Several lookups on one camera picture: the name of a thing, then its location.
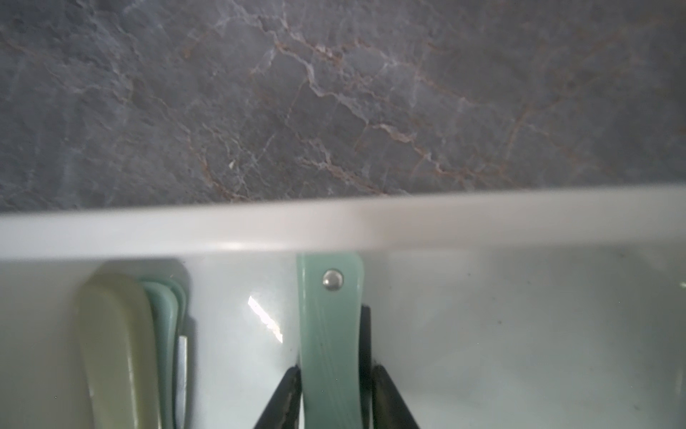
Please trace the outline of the teal knife third row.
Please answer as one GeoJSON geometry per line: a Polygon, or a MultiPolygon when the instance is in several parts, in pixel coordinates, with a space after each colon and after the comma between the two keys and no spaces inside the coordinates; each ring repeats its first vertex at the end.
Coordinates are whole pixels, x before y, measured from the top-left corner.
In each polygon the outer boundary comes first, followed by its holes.
{"type": "Polygon", "coordinates": [[[189,340],[184,334],[187,293],[173,279],[139,279],[150,303],[162,428],[184,428],[188,410],[189,340]]]}

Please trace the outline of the long teal knife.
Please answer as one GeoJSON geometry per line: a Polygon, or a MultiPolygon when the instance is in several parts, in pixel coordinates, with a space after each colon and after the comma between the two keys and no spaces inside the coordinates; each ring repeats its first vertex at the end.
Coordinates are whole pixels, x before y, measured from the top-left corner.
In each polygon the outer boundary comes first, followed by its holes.
{"type": "Polygon", "coordinates": [[[306,428],[361,428],[364,264],[355,252],[297,256],[299,367],[306,428]]]}

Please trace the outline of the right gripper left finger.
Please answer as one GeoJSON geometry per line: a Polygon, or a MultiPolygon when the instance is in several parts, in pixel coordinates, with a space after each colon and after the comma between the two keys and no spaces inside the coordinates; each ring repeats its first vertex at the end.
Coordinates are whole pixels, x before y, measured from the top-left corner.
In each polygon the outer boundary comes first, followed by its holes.
{"type": "Polygon", "coordinates": [[[301,396],[301,370],[292,366],[280,380],[254,428],[297,429],[301,396]]]}

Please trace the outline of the white plastic storage box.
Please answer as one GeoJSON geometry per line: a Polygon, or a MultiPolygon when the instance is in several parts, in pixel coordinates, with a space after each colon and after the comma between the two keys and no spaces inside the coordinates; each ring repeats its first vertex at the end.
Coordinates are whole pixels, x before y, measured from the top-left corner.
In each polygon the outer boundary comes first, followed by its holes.
{"type": "Polygon", "coordinates": [[[192,428],[247,428],[297,355],[296,256],[364,261],[373,357],[423,428],[682,428],[682,186],[5,214],[1,407],[86,427],[68,300],[189,286],[192,428]]]}

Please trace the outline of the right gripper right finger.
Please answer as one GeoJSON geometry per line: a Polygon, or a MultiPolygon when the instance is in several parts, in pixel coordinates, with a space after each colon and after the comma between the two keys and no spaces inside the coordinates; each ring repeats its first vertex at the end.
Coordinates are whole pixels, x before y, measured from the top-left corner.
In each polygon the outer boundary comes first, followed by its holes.
{"type": "Polygon", "coordinates": [[[373,428],[419,429],[418,423],[384,366],[376,365],[373,368],[372,382],[373,428]]]}

